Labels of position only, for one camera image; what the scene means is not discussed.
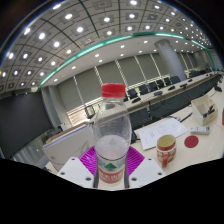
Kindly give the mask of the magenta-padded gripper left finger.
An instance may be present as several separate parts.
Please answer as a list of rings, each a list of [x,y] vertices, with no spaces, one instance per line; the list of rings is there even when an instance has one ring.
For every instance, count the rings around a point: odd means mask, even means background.
[[[94,187],[97,169],[95,149],[89,148],[79,157],[71,157],[58,172],[58,176],[84,188]]]

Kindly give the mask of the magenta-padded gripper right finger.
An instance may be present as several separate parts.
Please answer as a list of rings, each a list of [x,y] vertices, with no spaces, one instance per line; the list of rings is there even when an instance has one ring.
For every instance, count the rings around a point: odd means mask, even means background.
[[[126,189],[140,188],[165,176],[154,159],[146,158],[135,148],[129,147],[125,168]]]

